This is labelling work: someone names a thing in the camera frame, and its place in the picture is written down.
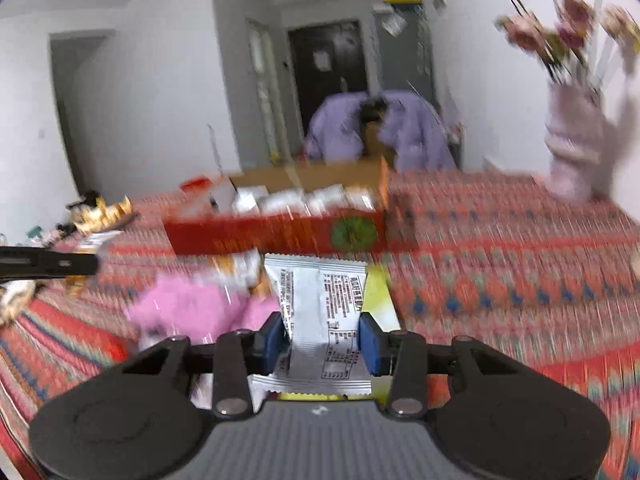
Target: red patterned tablecloth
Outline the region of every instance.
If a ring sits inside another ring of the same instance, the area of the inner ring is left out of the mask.
[[[431,342],[474,335],[589,396],[614,435],[600,480],[636,478],[636,225],[609,202],[567,205],[526,177],[416,173],[392,177],[390,188],[393,252],[351,256],[388,265],[405,325]],[[141,217],[110,244],[80,298],[53,283],[0,333],[0,444],[27,480],[40,478],[27,436],[37,409],[126,357],[136,332],[124,308],[159,271],[206,264],[177,258],[162,228],[162,211],[183,199],[136,202]],[[431,402],[444,402],[446,386],[431,383]]]

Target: red box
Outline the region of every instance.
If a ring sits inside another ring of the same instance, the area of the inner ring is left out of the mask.
[[[369,213],[341,210],[322,217],[217,214],[210,207],[209,196],[226,177],[210,181],[208,186],[199,179],[188,183],[187,202],[164,218],[164,228],[176,254],[232,254],[253,248],[261,253],[285,254],[363,253],[386,249],[388,165],[384,160],[262,168],[231,175],[228,179],[236,188],[266,186],[270,193],[292,187],[311,192],[336,184],[366,187],[379,194],[380,208]]]

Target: green circular logo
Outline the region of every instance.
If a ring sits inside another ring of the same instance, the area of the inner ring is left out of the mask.
[[[367,251],[378,241],[378,228],[371,218],[347,216],[334,222],[331,243],[343,253]]]

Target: pink flower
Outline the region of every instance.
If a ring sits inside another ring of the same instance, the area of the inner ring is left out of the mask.
[[[560,15],[581,35],[586,35],[593,25],[593,8],[584,0],[562,0]]]
[[[507,32],[507,41],[522,50],[538,53],[545,51],[543,27],[533,14],[511,18],[510,22],[504,23],[504,30]]]
[[[558,36],[560,40],[571,50],[580,50],[584,47],[586,38],[584,35],[578,34],[575,29],[567,22],[558,25]]]
[[[620,6],[609,6],[604,10],[600,24],[614,40],[628,27],[629,13]]]

